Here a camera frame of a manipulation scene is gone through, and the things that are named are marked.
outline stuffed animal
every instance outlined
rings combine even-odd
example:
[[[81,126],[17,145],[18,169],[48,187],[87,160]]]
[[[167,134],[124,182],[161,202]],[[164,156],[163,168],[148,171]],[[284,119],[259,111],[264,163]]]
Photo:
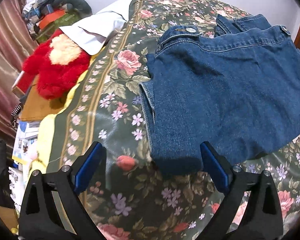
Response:
[[[39,75],[37,90],[45,99],[60,98],[88,69],[90,55],[68,38],[60,29],[23,63],[23,70]]]

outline blue cloth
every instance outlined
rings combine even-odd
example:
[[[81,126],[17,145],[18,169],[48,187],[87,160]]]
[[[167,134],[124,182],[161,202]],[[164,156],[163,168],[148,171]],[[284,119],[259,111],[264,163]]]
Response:
[[[203,141],[235,164],[300,134],[300,51],[286,27],[262,15],[217,24],[213,39],[196,26],[170,27],[147,55],[142,109],[164,173],[202,170]]]

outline orange object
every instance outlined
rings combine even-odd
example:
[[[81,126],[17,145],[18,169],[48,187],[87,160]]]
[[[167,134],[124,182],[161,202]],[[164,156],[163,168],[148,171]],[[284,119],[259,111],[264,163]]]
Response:
[[[41,22],[39,22],[39,28],[40,30],[43,30],[45,26],[47,26],[49,23],[54,22],[56,19],[60,18],[61,16],[65,15],[65,10],[58,10],[53,13],[50,13],[46,15]]]

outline curtain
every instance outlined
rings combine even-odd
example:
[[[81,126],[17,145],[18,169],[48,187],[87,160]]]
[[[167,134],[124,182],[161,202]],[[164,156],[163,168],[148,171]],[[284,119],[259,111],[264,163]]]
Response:
[[[23,61],[34,51],[21,12],[26,0],[3,0],[0,4],[0,137],[13,147],[15,131],[10,113],[18,103],[11,87],[18,77]]]

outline yellow cloth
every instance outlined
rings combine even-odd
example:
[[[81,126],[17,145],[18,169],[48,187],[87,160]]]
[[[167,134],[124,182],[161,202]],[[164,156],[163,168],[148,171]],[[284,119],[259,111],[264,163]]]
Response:
[[[91,57],[89,65],[91,65],[93,63],[94,59],[98,56],[98,54],[93,55]],[[76,89],[79,87],[79,83],[85,78],[87,72],[88,72],[88,70],[86,70],[85,72],[83,72],[81,74],[81,76],[79,77],[79,79],[77,81],[77,84],[73,88],[71,88],[71,90],[69,91],[64,108],[62,110],[60,110],[60,112],[57,114],[61,114],[70,105],[70,103],[74,97],[74,93],[75,93]],[[52,141],[53,141],[54,131],[55,131],[55,118],[56,118],[57,114],[47,115],[40,123],[38,141],[37,141],[38,159],[34,160],[31,163],[31,165],[29,167],[30,171],[27,176],[27,181],[28,181],[29,176],[31,175],[32,171],[40,170],[42,173],[46,173],[46,171],[47,171],[47,166],[48,166],[49,159],[50,159]]]

